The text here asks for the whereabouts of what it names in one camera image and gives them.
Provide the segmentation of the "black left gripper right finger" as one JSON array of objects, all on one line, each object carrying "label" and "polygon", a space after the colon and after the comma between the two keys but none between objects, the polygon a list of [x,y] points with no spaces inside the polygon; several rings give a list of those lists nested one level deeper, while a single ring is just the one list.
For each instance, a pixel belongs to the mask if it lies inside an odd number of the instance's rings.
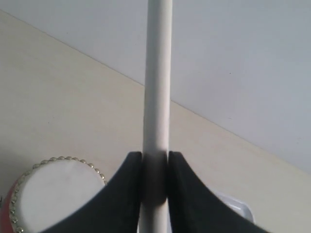
[{"label": "black left gripper right finger", "polygon": [[264,233],[230,209],[197,177],[183,154],[170,151],[168,203],[174,233]]}]

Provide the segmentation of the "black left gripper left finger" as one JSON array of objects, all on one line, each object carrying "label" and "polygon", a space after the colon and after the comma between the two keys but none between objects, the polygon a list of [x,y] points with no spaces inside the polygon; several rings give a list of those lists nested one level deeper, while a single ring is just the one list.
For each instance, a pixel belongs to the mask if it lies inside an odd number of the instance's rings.
[{"label": "black left gripper left finger", "polygon": [[135,233],[140,210],[142,154],[128,153],[107,185],[47,233]]}]

